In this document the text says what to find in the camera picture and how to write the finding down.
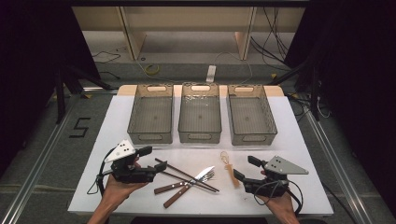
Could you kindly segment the transparent grey plastic bin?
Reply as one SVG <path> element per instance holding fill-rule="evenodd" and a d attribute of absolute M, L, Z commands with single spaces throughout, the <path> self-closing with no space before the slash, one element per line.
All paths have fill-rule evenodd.
<path fill-rule="evenodd" d="M 173 142 L 173 96 L 171 84 L 137 86 L 127 129 L 135 145 Z"/>
<path fill-rule="evenodd" d="M 222 126 L 218 84 L 182 85 L 177 130 L 181 143 L 219 143 Z"/>
<path fill-rule="evenodd" d="M 227 106 L 234 146 L 270 146 L 277 127 L 263 85 L 229 85 Z"/>

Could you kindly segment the person's left hand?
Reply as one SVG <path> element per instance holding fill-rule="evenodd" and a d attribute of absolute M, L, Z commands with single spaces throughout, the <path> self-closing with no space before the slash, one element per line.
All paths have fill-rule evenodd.
<path fill-rule="evenodd" d="M 122 183 L 110 175 L 106 182 L 105 192 L 102 201 L 112 205 L 120 205 L 134 191 L 145 187 L 147 183 Z"/>

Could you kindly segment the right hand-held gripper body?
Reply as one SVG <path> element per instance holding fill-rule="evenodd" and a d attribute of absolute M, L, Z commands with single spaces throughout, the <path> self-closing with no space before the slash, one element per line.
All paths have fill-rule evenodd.
<path fill-rule="evenodd" d="M 280 156 L 274 156 L 262 167 L 264 179 L 247 178 L 245 192 L 267 198 L 281 197 L 289 188 L 288 175 L 308 175 L 309 172 Z"/>

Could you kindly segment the wooden-handled knife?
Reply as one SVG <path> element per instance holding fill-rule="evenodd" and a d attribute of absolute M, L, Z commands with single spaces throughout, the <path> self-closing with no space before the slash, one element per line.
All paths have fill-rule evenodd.
<path fill-rule="evenodd" d="M 180 181 L 180 182 L 177 182 L 177 183 L 174 183 L 174 184 L 171 184 L 171 185 L 164 186 L 164 187 L 156 188 L 156 189 L 154 190 L 154 194 L 160 194 L 160 193 L 166 192 L 166 191 L 171 190 L 171 189 L 181 188 L 181 187 L 183 187 L 186 183 L 188 183 L 188 182 L 190 181 L 189 179 L 181 178 L 181 177 L 176 176 L 176 175 L 171 175 L 171 174 L 168 174 L 168 173 L 166 173 L 166 172 L 163 172 L 163 173 L 166 174 L 166 175 L 170 175 L 170 176 L 172 176 L 172 177 L 176 177 L 176 178 L 180 179 L 181 181 Z M 217 192 L 218 190 L 216 190 L 216 189 L 210 187 L 209 185 L 206 185 L 206 184 L 205 184 L 205 182 L 206 182 L 207 180 L 209 180 L 210 178 L 212 178 L 214 175 L 215 175 L 215 172 L 214 172 L 214 171 L 210 171 L 208 174 L 206 174 L 206 175 L 203 177 L 203 179 L 202 179 L 201 182 L 196 183 L 195 185 L 196 185 L 197 187 L 199 187 L 199 188 L 202 188 L 202 189 L 208 189 L 208 190 L 210 190 L 210 191 Z"/>

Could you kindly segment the black metal stand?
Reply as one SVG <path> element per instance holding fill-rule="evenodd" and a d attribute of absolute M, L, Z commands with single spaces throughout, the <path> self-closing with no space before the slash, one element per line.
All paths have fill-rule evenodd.
<path fill-rule="evenodd" d="M 289 72 L 284 74 L 283 76 L 276 78 L 268 83 L 268 86 L 275 86 L 281 84 L 282 82 L 294 77 L 298 76 L 294 89 L 297 92 L 300 91 L 310 91 L 310 111 L 316 120 L 319 120 L 318 116 L 318 69 L 316 68 L 315 63 L 311 63 L 308 60 L 305 60 L 300 65 L 292 68 Z"/>
<path fill-rule="evenodd" d="M 64 87 L 72 94 L 82 94 L 83 87 L 79 82 L 81 79 L 87 79 L 92 84 L 106 90 L 113 91 L 114 87 L 106 84 L 99 77 L 94 77 L 87 72 L 75 67 L 74 65 L 64 65 L 55 73 L 55 91 L 57 96 L 58 118 L 56 123 L 59 124 L 66 112 Z"/>

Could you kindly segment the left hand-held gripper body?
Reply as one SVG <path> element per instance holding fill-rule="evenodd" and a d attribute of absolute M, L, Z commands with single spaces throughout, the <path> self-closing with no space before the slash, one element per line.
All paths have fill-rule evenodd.
<path fill-rule="evenodd" d="M 104 158 L 104 163 L 111 162 L 110 173 L 122 183 L 146 183 L 152 182 L 156 175 L 155 168 L 137 167 L 135 159 L 139 158 L 137 150 L 127 139 L 122 140 L 116 147 L 111 149 Z"/>

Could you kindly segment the light wooden-handled utensil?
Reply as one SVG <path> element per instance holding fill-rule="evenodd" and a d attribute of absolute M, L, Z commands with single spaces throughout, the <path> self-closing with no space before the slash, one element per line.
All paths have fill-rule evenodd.
<path fill-rule="evenodd" d="M 224 168 L 228 171 L 229 176 L 233 182 L 233 186 L 235 188 L 239 187 L 239 181 L 234 177 L 233 175 L 233 165 L 230 163 L 230 158 L 229 155 L 226 151 L 221 151 L 220 152 L 220 159 L 224 163 Z"/>

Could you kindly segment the beige shelf unit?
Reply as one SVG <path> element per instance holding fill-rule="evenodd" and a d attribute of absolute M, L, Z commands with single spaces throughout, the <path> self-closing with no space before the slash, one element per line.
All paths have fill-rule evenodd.
<path fill-rule="evenodd" d="M 147 32 L 233 32 L 239 57 L 248 57 L 253 32 L 297 31 L 303 7 L 73 7 L 83 31 L 122 31 L 130 57 L 138 58 Z"/>

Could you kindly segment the dark curtain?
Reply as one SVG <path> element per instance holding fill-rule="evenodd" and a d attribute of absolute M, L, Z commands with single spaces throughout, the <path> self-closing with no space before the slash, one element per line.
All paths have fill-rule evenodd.
<path fill-rule="evenodd" d="M 0 0 L 0 176 L 21 149 L 56 86 L 72 84 L 69 65 L 99 78 L 70 6 Z"/>
<path fill-rule="evenodd" d="M 308 0 L 287 64 L 320 45 L 320 93 L 396 218 L 396 0 Z"/>

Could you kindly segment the dark brown chopstick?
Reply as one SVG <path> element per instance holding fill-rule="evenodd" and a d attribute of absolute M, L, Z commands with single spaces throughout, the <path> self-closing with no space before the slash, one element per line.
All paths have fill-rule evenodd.
<path fill-rule="evenodd" d="M 175 179 L 177 179 L 177 180 L 188 181 L 188 179 L 186 179 L 186 178 L 183 178 L 183 177 L 177 176 L 177 175 L 173 175 L 173 174 L 170 174 L 170 173 L 168 173 L 168 172 L 160 172 L 160 174 L 162 174 L 162 175 L 167 175 L 167 176 L 171 176 L 171 177 L 173 177 L 173 178 L 175 178 Z M 198 187 L 200 187 L 200 188 L 203 188 L 203 189 L 209 189 L 209 190 L 211 190 L 211 191 L 213 191 L 213 192 L 219 192 L 218 189 L 216 189 L 216 188 L 214 188 L 214 187 L 212 187 L 212 186 L 206 184 L 206 180 L 210 179 L 210 178 L 213 177 L 214 175 L 215 175 L 215 173 L 214 173 L 213 171 L 209 172 L 209 173 L 208 173 L 207 175 L 205 175 L 200 181 L 196 181 L 196 184 L 195 184 L 195 185 L 198 186 Z"/>
<path fill-rule="evenodd" d="M 162 160 L 160 160 L 160 159 L 158 159 L 158 158 L 155 158 L 155 161 L 157 161 L 157 162 L 163 162 Z M 196 180 L 197 182 L 200 183 L 200 186 L 201 186 L 201 185 L 202 185 L 202 186 L 206 186 L 206 187 L 208 187 L 209 189 L 214 190 L 215 192 L 219 192 L 219 189 L 216 189 L 216 188 L 214 188 L 214 187 L 212 187 L 212 186 L 206 184 L 203 180 L 198 180 L 198 179 L 195 178 L 194 176 L 192 176 L 192 175 L 190 175 L 190 174 L 188 174 L 188 173 L 185 173 L 184 171 L 181 171 L 180 169 L 178 169 L 178 168 L 176 168 L 175 166 L 171 165 L 169 162 L 167 163 L 167 167 L 169 167 L 169 168 L 171 168 L 171 169 L 173 169 L 173 170 L 175 170 L 175 171 L 177 171 L 177 172 L 179 172 L 179 173 L 181 173 L 181 174 L 183 174 L 183 175 L 185 175 L 185 176 L 187 176 L 187 177 L 190 177 L 190 178 Z"/>

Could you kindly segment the white power strip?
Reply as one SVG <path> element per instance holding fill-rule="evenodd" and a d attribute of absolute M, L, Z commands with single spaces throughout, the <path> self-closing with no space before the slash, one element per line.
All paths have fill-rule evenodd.
<path fill-rule="evenodd" d="M 208 70 L 207 70 L 207 75 L 206 75 L 206 81 L 208 83 L 212 83 L 214 81 L 215 74 L 216 74 L 216 66 L 209 65 Z"/>

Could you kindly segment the wooden-handled fork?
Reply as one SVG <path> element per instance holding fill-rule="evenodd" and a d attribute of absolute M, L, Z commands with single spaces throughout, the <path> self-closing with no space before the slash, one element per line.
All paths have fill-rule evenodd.
<path fill-rule="evenodd" d="M 214 176 L 214 166 L 210 166 L 205 168 L 200 174 L 196 177 L 192 178 L 190 181 L 185 182 L 182 185 L 182 188 L 173 195 L 169 200 L 167 200 L 164 204 L 164 208 L 170 207 L 177 199 L 179 199 L 185 192 L 187 192 L 193 185 L 197 183 L 201 183 L 206 179 L 209 179 Z"/>

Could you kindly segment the aluminium floor rail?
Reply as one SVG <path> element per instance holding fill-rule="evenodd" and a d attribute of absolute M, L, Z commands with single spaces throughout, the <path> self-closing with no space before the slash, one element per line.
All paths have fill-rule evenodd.
<path fill-rule="evenodd" d="M 307 111 L 306 114 L 307 120 L 313 129 L 320 146 L 326 156 L 328 163 L 332 167 L 332 171 L 337 179 L 337 182 L 343 191 L 346 200 L 349 204 L 353 217 L 357 224 L 373 224 L 372 219 L 370 218 L 365 206 L 363 204 L 363 200 L 361 199 L 359 193 L 355 189 L 352 184 L 351 179 L 348 177 L 344 166 L 341 161 L 338 159 L 332 144 L 326 135 L 321 124 L 315 119 L 310 111 Z"/>
<path fill-rule="evenodd" d="M 1 224 L 16 224 L 18 222 L 23 209 L 34 192 L 35 185 L 39 177 L 42 175 L 50 159 L 50 156 L 60 139 L 64 127 L 69 120 L 70 113 L 78 100 L 79 97 L 77 95 L 72 95 L 69 98 L 64 116 L 55 124 L 54 128 L 52 129 L 46 144 L 41 149 L 39 156 L 30 169 L 30 172 L 16 191 L 16 195 L 10 203 L 5 215 L 0 219 Z"/>

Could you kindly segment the person's right hand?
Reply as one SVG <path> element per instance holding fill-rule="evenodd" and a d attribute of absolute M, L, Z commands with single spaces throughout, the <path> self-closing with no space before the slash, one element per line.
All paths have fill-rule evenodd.
<path fill-rule="evenodd" d="M 291 197 L 287 192 L 281 197 L 267 198 L 259 195 L 258 198 L 264 202 L 281 224 L 300 224 L 294 214 Z"/>

